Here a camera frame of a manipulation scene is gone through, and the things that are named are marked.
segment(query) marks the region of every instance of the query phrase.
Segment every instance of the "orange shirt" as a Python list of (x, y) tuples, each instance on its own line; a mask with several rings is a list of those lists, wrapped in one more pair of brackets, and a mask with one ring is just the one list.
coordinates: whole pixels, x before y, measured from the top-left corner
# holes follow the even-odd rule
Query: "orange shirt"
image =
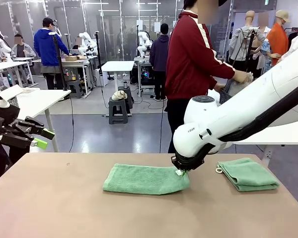
[[(281, 25), (275, 23), (272, 30), (267, 35), (272, 53), (284, 55), (288, 51), (288, 36)], [(273, 66), (277, 64), (278, 59), (272, 59)]]

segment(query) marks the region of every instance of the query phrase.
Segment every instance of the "pole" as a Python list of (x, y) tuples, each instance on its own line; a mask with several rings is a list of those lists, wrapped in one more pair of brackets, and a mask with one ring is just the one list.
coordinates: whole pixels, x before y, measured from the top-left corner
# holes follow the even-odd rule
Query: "pole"
[(100, 62), (100, 51), (99, 51), (99, 42), (98, 42), (98, 31), (95, 31), (95, 38), (96, 38), (96, 44), (97, 44), (97, 54), (98, 54), (98, 64), (99, 64), (99, 74), (102, 73), (101, 70), (101, 62)]
[(58, 40), (57, 40), (55, 34), (53, 35), (53, 41), (54, 41), (54, 45), (55, 45), (55, 48), (56, 48), (56, 54), (57, 54), (58, 61), (59, 61), (59, 68), (60, 68), (60, 73), (61, 73), (61, 78), (62, 78), (62, 83), (63, 83), (63, 90), (66, 91), (67, 89), (66, 89), (66, 85), (65, 85), (62, 58), (61, 58), (61, 54), (60, 54), (60, 48), (59, 48)]
[(69, 51), (70, 51), (69, 35), (68, 34), (64, 34), (64, 35), (66, 35), (66, 40), (68, 42), (68, 47), (69, 47)]
[(250, 35), (250, 42), (249, 42), (248, 49), (247, 49), (247, 55), (246, 55), (246, 59), (245, 59), (246, 71), (248, 70), (248, 61), (249, 61), (249, 57), (250, 57), (250, 51), (252, 50), (252, 44), (253, 44), (254, 38), (255, 38), (255, 31), (252, 30), (252, 33)]
[(139, 34), (139, 25), (137, 25), (137, 49), (139, 47), (139, 36), (138, 36), (138, 34)]

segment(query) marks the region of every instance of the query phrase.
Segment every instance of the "ceiling light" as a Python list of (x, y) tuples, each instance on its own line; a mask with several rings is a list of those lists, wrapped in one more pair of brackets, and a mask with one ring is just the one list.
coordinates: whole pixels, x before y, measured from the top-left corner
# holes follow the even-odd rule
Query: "ceiling light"
[(119, 11), (119, 10), (98, 10), (98, 11)]

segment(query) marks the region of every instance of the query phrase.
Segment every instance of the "robotic arm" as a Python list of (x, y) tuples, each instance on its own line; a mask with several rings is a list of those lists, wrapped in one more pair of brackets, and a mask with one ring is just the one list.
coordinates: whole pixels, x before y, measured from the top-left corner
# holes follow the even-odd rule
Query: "robotic arm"
[(54, 133), (45, 129), (44, 124), (34, 118), (26, 117), (25, 120), (17, 119), (20, 108), (7, 102), (20, 92), (22, 92), (22, 89), (18, 85), (0, 92), (1, 143), (19, 148), (38, 146), (45, 149), (47, 142), (34, 138), (32, 134), (38, 134), (52, 140)]
[(4, 40), (5, 38), (7, 38), (7, 36), (4, 36), (0, 31), (0, 58), (4, 57), (7, 59), (7, 61), (12, 61), (11, 48)]
[(190, 100), (184, 122), (174, 134), (172, 163), (195, 170), (208, 154), (270, 126), (298, 121), (298, 51), (217, 107), (213, 98)]
[(145, 52), (152, 46), (152, 42), (148, 37), (147, 32), (139, 32), (139, 46), (137, 47), (137, 50), (140, 53), (140, 56), (145, 58)]
[(79, 37), (82, 38), (82, 42), (78, 50), (83, 56), (85, 56), (88, 52), (93, 52), (94, 48), (97, 47), (97, 43), (91, 39), (90, 35), (87, 32), (80, 33)]

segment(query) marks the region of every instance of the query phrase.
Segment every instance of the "white stripe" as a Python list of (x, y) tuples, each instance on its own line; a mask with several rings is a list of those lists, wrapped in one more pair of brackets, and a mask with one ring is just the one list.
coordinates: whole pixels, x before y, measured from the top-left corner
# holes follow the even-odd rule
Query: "white stripe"
[[(192, 18), (192, 19), (195, 21), (195, 23), (198, 25), (198, 28), (199, 28), (199, 30), (200, 30), (200, 32), (201, 32), (201, 35), (202, 35), (202, 37), (203, 37), (203, 40), (204, 40), (204, 43), (205, 43), (206, 47), (209, 48), (209, 49), (211, 49), (210, 44), (209, 44), (209, 41), (208, 41), (207, 33), (205, 32), (205, 30), (204, 30), (204, 28), (203, 28), (203, 25), (198, 23), (198, 19), (196, 19), (196, 18), (194, 18), (194, 17), (191, 17), (191, 18)], [(219, 64), (223, 64), (223, 62), (222, 62), (221, 60), (217, 59), (217, 52), (216, 52), (215, 50), (212, 50), (212, 51), (213, 51), (213, 54), (214, 54), (214, 59), (215, 59)], [(235, 69), (234, 69), (231, 65), (229, 65), (229, 64), (227, 64), (227, 63), (225, 63), (225, 62), (224, 62), (224, 64), (227, 65), (227, 66), (229, 66), (229, 67), (231, 67), (231, 68), (235, 71)]]

